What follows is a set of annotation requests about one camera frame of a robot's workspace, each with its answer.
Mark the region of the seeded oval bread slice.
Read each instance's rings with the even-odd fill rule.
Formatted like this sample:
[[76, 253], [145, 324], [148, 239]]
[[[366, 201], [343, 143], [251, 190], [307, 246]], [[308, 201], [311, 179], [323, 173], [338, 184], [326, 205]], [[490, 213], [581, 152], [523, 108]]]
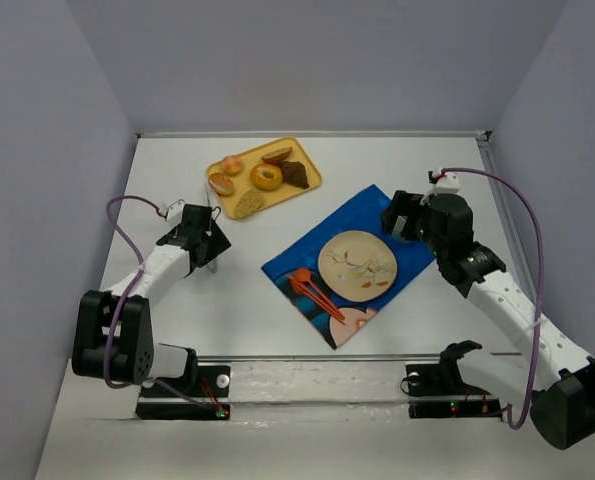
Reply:
[[235, 207], [235, 218], [246, 218], [264, 206], [265, 200], [263, 193], [258, 189], [250, 189], [246, 191], [239, 199]]

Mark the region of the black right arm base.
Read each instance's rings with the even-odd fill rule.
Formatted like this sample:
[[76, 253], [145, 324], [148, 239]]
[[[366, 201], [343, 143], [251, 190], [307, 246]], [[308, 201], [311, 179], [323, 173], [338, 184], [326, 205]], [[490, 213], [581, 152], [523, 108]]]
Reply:
[[482, 346], [472, 340], [449, 344], [435, 362], [406, 366], [400, 390], [411, 419], [496, 418], [506, 411], [489, 392], [463, 382], [458, 361]]

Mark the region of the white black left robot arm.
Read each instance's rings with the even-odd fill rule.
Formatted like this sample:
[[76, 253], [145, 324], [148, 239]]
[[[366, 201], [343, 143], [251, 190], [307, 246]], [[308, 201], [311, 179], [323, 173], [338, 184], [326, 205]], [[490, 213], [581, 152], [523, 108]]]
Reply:
[[73, 348], [73, 373], [104, 380], [113, 388], [140, 385], [156, 365], [151, 310], [194, 271], [213, 263], [231, 247], [215, 216], [218, 207], [177, 203], [163, 217], [171, 229], [145, 256], [119, 226], [137, 267], [106, 290], [81, 298]]

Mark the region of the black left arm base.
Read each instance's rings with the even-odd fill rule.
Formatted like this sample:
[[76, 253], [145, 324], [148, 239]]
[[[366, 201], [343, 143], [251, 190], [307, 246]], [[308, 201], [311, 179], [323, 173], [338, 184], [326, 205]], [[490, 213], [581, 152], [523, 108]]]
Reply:
[[142, 386], [135, 416], [140, 420], [228, 421], [231, 366], [199, 363], [194, 377], [157, 379]]

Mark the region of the green cup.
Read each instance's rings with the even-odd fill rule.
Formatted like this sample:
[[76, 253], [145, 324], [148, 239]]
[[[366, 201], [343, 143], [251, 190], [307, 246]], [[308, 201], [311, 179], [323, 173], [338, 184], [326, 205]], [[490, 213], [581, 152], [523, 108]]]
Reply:
[[417, 219], [415, 217], [399, 215], [393, 226], [392, 237], [402, 244], [418, 241], [416, 227]]

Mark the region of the metal serving tongs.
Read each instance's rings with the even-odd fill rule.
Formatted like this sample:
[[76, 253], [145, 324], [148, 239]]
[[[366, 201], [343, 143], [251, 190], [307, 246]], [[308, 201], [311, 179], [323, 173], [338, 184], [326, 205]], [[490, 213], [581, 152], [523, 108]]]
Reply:
[[[211, 209], [211, 219], [215, 220], [221, 214], [221, 208], [219, 206], [213, 205], [211, 189], [209, 188], [209, 185], [207, 183], [204, 184], [204, 192], [205, 192], [206, 206]], [[214, 258], [213, 260], [211, 260], [207, 264], [207, 267], [211, 273], [216, 274], [218, 271], [218, 259]]]

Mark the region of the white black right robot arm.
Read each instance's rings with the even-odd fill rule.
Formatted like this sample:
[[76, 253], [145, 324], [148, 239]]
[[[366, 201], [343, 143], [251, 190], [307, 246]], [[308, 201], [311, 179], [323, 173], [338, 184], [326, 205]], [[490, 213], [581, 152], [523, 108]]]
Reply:
[[455, 193], [397, 191], [380, 215], [383, 233], [422, 243], [443, 279], [486, 317], [528, 363], [527, 371], [474, 343], [443, 351], [460, 382], [519, 409], [551, 446], [565, 450], [595, 434], [595, 357], [539, 313], [488, 247], [477, 242], [473, 212]]

